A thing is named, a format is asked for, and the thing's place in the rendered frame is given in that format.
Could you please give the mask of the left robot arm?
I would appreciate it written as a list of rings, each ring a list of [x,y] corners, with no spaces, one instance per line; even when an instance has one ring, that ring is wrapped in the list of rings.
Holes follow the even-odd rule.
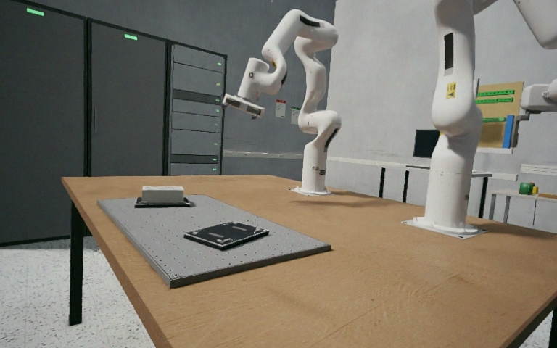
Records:
[[[422,228],[458,235],[478,233],[466,224],[474,157],[483,126],[482,111],[474,100],[474,15],[496,1],[433,0],[439,75],[432,122],[441,133],[432,155],[425,216],[413,219]],[[513,1],[539,45],[557,49],[557,0]]]

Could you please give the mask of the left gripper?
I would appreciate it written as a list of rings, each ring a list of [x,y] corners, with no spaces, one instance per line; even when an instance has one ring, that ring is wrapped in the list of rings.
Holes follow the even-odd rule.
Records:
[[[541,112],[557,112],[557,103],[551,99],[549,88],[550,84],[534,84],[523,90],[520,107],[526,112],[525,115],[515,117],[510,147],[517,147],[519,122],[521,120],[528,121],[530,115],[540,114]]]

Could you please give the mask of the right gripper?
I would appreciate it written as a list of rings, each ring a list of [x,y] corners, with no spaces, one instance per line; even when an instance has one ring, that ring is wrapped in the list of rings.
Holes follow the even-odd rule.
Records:
[[[228,104],[229,103],[229,104]],[[223,103],[222,103],[222,108],[226,109],[227,106],[239,109],[243,112],[247,112],[249,114],[252,115],[252,119],[251,120],[255,120],[257,117],[262,118],[265,109],[262,107],[259,107],[258,104],[255,104],[253,102],[247,101],[245,99],[239,98],[238,96],[230,96],[228,94],[225,95]]]

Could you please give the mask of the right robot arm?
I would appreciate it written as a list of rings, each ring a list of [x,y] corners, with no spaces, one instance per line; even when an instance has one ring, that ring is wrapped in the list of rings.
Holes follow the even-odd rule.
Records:
[[[258,97],[261,92],[270,95],[279,92],[287,76],[283,55],[295,38],[294,49],[305,66],[307,79],[307,91],[298,117],[298,126],[302,132],[318,136],[305,146],[302,188],[295,188],[294,191],[301,194],[329,195],[331,192],[325,190],[327,152],[342,121],[335,111],[317,110],[319,101],[326,93],[326,68],[317,60],[315,53],[336,45],[336,28],[328,22],[309,17],[298,9],[288,12],[262,50],[263,58],[276,68],[275,73],[268,73],[267,63],[250,58],[238,96],[255,103],[260,100]]]

